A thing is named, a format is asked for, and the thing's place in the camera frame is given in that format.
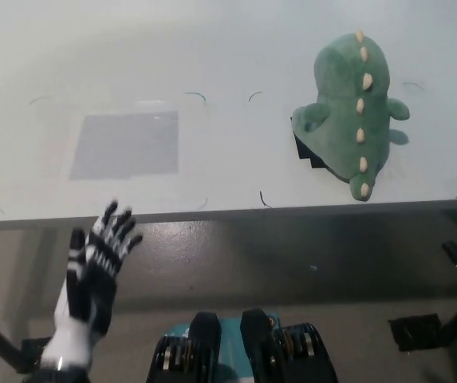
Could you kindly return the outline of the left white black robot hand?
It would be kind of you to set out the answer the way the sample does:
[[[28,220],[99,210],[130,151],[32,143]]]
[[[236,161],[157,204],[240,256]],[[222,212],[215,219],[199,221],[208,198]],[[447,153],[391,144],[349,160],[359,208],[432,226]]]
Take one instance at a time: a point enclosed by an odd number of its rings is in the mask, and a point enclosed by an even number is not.
[[[132,209],[118,214],[117,208],[118,201],[111,201],[88,231],[75,227],[71,232],[55,330],[41,355],[45,367],[89,371],[93,349],[108,332],[118,274],[143,239],[134,232]]]

